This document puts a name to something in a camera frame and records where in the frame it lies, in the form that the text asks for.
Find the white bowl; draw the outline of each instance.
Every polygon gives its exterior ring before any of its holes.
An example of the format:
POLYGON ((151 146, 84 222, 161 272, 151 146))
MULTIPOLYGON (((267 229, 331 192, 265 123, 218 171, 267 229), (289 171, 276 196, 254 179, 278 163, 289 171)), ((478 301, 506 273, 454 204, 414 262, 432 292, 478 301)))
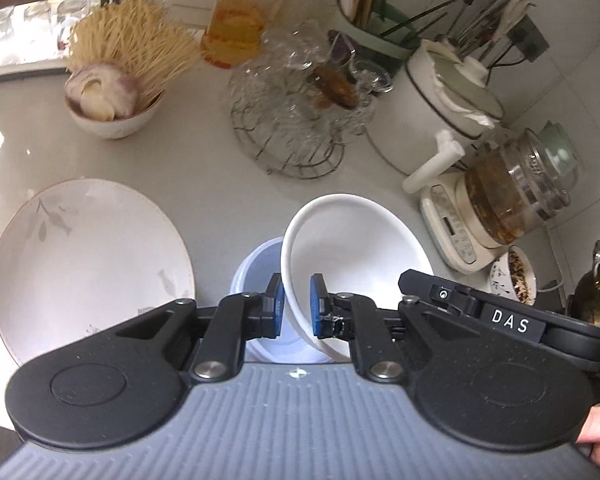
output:
MULTIPOLYGON (((282 237, 264 242, 247 256, 231 282, 230 294, 239 292, 264 292, 271 275, 280 272, 282 237)), ((326 363, 331 359, 309 345, 296 332, 284 310, 282 329, 275 339, 252 339, 247 341, 245 359, 254 358, 264 363, 312 364, 326 363)))
POLYGON ((17 364, 194 297, 189 253, 174 225, 117 182, 49 187, 0 237, 0 336, 17 364))
POLYGON ((372 298, 396 310, 398 278, 408 269, 433 274, 418 243, 398 217, 360 196, 321 196, 292 219, 282 243, 282 280, 290 321, 309 344, 336 361, 349 360, 349 345, 314 336, 309 305, 312 274, 321 273, 330 292, 372 298))
POLYGON ((529 258, 527 258, 522 249, 517 246, 511 246, 509 251, 504 253, 491 265, 491 270, 489 272, 489 291, 491 294, 495 294, 496 296, 509 298, 510 300, 514 301, 520 301, 520 298, 516 294, 513 286, 513 280, 511 279, 511 269, 509 266, 509 255, 511 253, 516 253, 520 258, 520 262, 522 263, 524 269, 523 272, 526 285, 529 289, 529 300, 526 302, 526 304, 533 305, 536 302, 536 295, 538 294, 536 274, 531 267, 529 258))
POLYGON ((74 122, 85 132, 102 137, 103 139, 122 139, 135 133, 155 115, 162 103, 164 92, 154 99, 154 102, 144 111, 126 119, 114 119, 113 121, 95 121, 85 117, 68 99, 64 104, 69 110, 74 122))

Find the brass pot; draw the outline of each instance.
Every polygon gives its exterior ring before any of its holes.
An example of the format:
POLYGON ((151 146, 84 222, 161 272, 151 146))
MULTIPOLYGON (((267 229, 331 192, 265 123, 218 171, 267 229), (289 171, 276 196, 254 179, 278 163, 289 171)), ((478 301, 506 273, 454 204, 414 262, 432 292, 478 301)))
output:
POLYGON ((600 240, 593 248, 593 265, 580 278, 567 304, 568 316, 600 325, 600 240))

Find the garlic bulb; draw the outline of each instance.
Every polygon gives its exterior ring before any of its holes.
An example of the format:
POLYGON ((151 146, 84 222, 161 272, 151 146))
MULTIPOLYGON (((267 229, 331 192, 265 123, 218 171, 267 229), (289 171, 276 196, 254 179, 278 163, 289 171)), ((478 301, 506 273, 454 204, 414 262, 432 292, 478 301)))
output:
POLYGON ((85 117, 112 121, 134 114, 138 85, 117 66, 101 63, 74 72, 64 84, 64 94, 85 117))

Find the white plate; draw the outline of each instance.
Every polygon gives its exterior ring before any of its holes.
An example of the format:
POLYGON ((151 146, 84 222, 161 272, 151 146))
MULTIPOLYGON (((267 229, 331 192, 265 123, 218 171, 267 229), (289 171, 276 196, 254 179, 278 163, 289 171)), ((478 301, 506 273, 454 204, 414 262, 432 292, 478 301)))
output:
POLYGON ((194 279, 180 234, 116 182, 45 189, 0 238, 0 336, 18 364, 182 297, 194 279))

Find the power cord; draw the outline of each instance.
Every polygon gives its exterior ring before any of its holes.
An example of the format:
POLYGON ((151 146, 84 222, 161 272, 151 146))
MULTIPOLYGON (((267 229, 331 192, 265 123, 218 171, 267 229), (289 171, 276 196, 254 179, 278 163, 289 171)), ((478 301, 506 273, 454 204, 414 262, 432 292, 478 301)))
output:
POLYGON ((519 59, 517 61, 514 61, 512 63, 500 63, 500 61, 509 53, 509 51, 513 48, 513 43, 511 43, 506 49, 505 51, 500 54, 500 56, 498 57, 498 59, 496 59, 496 61, 494 61, 493 63, 491 63, 489 65, 489 73, 487 74, 487 81, 485 81, 485 85, 489 84, 489 81, 491 80, 491 72, 493 71, 494 68, 497 68, 499 66, 516 66, 519 65, 520 63, 524 63, 526 61, 526 56, 523 56, 522 59, 519 59))
POLYGON ((554 290, 557 290, 564 285, 564 272, 562 272, 562 269, 560 268, 560 263, 558 263, 558 258, 556 256, 556 251, 554 247, 554 240, 551 238, 551 235, 549 235, 549 246, 551 247, 551 251, 554 254, 554 260, 556 266, 558 267, 558 272, 560 272, 560 281, 557 285, 551 286, 549 288, 538 288, 537 292, 553 292, 554 290))

